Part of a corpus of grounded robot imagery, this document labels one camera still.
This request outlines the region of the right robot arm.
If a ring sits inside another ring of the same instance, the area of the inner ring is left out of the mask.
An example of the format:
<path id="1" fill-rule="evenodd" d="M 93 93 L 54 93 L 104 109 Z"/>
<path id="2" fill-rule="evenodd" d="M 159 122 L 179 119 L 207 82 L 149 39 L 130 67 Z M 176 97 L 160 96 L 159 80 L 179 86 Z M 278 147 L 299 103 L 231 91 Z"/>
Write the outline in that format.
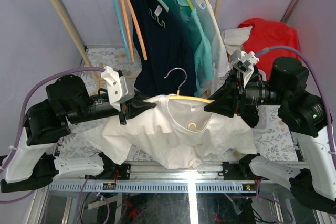
<path id="1" fill-rule="evenodd" d="M 249 106 L 278 106 L 278 116 L 297 138 L 308 167 L 291 168 L 261 154 L 248 154 L 239 161 L 240 175 L 271 180 L 291 191 L 303 206 L 335 214 L 335 166 L 328 115 L 321 97 L 306 91 L 308 75 L 307 67 L 291 57 L 273 62 L 267 82 L 245 83 L 243 74 L 233 69 L 204 110 L 233 117 L 243 115 Z"/>

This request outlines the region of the pale yellow wavy hanger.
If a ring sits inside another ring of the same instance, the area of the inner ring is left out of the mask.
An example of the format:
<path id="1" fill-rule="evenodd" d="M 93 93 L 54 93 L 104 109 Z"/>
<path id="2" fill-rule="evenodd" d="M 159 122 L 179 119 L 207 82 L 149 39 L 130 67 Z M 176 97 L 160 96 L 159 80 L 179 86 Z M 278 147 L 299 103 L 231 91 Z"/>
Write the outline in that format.
<path id="1" fill-rule="evenodd" d="M 199 98 L 199 97 L 192 97 L 192 96 L 184 96 L 184 95 L 180 95 L 180 88 L 182 87 L 182 85 L 187 81 L 187 72 L 183 69 L 183 68 L 180 68 L 180 67 L 176 67 L 176 68 L 173 68 L 171 70 L 168 71 L 168 73 L 166 74 L 166 76 L 164 77 L 164 79 L 166 79 L 171 72 L 175 71 L 175 70 L 181 70 L 184 75 L 185 75 L 185 78 L 184 80 L 179 84 L 178 86 L 178 89 L 177 89 L 177 93 L 176 94 L 171 94 L 169 95 L 169 99 L 170 100 L 188 100 L 188 101 L 197 101 L 197 102 L 203 102 L 203 103 L 206 103 L 206 104 L 210 104 L 212 103 L 211 100 L 208 100 L 208 99 L 204 99 L 204 98 Z"/>

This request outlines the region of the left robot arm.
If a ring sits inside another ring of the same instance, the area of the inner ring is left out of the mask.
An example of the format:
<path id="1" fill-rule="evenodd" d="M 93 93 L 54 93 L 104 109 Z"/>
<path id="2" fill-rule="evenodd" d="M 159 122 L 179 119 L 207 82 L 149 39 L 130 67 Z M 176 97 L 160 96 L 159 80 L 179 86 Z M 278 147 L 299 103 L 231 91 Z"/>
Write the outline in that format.
<path id="1" fill-rule="evenodd" d="M 43 188 L 65 177 L 117 179 L 125 172 L 105 153 L 87 158 L 66 159 L 46 151 L 61 138 L 70 135 L 69 124 L 78 124 L 116 116 L 117 125 L 156 107 L 140 93 L 126 101 L 118 111 L 109 104 L 106 89 L 90 96 L 84 81 L 75 75 L 60 77 L 46 87 L 47 99 L 26 110 L 19 144 L 1 180 L 1 191 L 12 193 Z"/>

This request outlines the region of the white t shirt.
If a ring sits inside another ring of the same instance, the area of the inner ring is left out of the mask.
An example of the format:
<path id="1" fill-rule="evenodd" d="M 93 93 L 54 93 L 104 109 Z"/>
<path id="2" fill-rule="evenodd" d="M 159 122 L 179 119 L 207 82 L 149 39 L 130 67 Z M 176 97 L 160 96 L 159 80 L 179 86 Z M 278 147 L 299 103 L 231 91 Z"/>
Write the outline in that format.
<path id="1" fill-rule="evenodd" d="M 228 150 L 256 153 L 253 132 L 240 116 L 206 112 L 202 102 L 173 100 L 168 95 L 148 102 L 156 107 L 125 125 L 112 116 L 81 136 L 116 164 L 122 164 L 131 147 L 136 146 L 167 169 L 194 168 L 201 157 Z"/>

